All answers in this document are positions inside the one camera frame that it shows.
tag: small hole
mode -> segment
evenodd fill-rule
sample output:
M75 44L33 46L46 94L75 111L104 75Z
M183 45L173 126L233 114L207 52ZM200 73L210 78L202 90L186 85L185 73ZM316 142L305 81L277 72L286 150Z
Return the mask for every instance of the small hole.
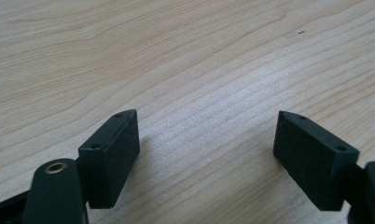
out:
M98 143L95 143L95 144L91 144L91 148L99 148L101 146L101 144L98 144Z
M346 151L347 148L346 147L336 147L336 149L340 150L340 151Z
M56 162L48 167L46 167L45 172L52 175L59 173L60 171L64 170L67 167L67 164L65 162Z

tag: light wood surface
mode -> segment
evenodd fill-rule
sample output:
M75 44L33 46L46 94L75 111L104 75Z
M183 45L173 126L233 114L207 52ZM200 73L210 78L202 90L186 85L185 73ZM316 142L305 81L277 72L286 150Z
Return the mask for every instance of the light wood surface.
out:
M131 108L141 153L90 223L346 223L272 142L287 110L375 160L375 0L0 0L0 202Z

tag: wooden table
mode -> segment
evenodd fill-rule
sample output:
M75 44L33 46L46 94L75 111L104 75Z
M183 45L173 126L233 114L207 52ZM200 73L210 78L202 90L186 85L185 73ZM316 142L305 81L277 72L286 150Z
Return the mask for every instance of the wooden table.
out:
M131 108L141 153L90 223L346 223L271 150L286 110L375 160L375 0L0 0L0 202Z

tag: clamp jaw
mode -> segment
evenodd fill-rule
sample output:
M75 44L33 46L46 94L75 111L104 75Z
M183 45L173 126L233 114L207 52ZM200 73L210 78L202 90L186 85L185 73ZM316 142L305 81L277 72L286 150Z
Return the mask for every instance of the clamp jaw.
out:
M301 115L280 111L274 156L321 211L351 205L349 223L375 223L375 161L356 165L359 151Z
M89 223L90 208L111 208L140 151L136 110L112 116L79 149L76 161L41 165L31 189L0 203L0 223Z

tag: black plastic bracket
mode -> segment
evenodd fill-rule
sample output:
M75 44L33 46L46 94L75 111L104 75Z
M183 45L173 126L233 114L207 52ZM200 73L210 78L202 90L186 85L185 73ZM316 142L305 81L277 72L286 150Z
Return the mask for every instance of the black plastic bracket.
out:
M40 166L31 189L0 203L0 223L88 223L91 208L113 207L140 151L136 110L112 116L78 150L76 161Z
M274 156L321 211L351 206L350 223L375 223L375 162L356 165L359 151L301 115L280 111Z

